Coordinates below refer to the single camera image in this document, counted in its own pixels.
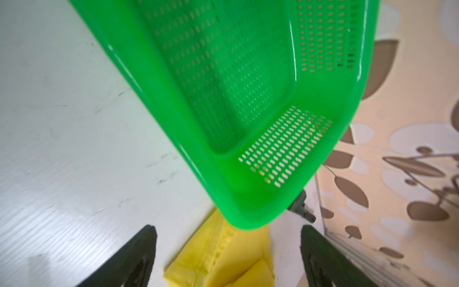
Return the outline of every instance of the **basket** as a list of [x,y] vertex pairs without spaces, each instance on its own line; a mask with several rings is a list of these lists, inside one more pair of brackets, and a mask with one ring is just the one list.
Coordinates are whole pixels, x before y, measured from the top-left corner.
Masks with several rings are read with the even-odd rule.
[[71,0],[235,227],[282,213],[349,125],[377,0]]

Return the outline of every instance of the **white tabletop surface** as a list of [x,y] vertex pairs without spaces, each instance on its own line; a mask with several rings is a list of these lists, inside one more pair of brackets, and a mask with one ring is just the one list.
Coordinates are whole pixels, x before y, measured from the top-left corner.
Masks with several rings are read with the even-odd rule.
[[[0,285],[75,286],[150,224],[166,286],[213,208],[201,184],[67,1],[0,2],[0,39]],[[304,273],[303,224],[270,225],[278,287]]]

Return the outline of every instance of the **green plastic basket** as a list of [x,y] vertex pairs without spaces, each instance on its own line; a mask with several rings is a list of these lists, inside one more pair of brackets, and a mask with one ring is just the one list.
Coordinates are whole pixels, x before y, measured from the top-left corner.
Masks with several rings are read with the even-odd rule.
[[269,223],[349,125],[377,0],[71,0],[226,219]]

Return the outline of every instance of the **floral wallpaper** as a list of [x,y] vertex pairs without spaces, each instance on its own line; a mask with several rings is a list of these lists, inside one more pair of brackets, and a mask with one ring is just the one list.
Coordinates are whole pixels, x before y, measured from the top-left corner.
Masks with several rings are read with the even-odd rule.
[[318,171],[327,232],[409,286],[459,286],[459,0],[383,0],[366,91]]

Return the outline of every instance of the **folded yellow fabric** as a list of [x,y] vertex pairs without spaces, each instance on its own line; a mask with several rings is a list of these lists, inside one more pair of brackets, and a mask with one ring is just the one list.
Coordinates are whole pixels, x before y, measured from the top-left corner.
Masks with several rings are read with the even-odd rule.
[[274,286],[268,227],[242,231],[215,210],[164,273],[170,287]]

